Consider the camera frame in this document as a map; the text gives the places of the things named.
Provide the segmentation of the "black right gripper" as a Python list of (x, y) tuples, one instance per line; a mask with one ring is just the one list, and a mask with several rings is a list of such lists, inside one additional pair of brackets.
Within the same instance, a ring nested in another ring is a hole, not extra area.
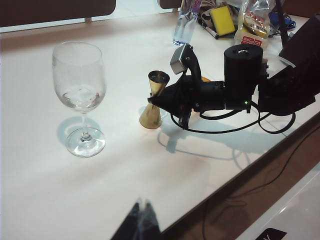
[(200, 80), (199, 88), (192, 82), (184, 82), (182, 93), (178, 82), (166, 86), (159, 95), (150, 96), (147, 101), (171, 114), (178, 115), (178, 125), (183, 129), (189, 128), (191, 111), (204, 113), (225, 108), (225, 86), (223, 81)]

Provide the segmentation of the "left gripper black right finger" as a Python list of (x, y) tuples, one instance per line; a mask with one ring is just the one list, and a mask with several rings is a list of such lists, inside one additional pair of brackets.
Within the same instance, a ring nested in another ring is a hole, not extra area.
[(149, 200), (145, 202), (144, 209), (139, 220), (140, 240), (162, 240), (157, 215)]

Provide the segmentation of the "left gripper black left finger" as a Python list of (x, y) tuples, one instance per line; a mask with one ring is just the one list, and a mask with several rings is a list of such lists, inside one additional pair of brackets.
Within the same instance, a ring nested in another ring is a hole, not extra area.
[(134, 203), (119, 228), (111, 237), (111, 240), (131, 240), (133, 238), (138, 226), (141, 203), (141, 198)]

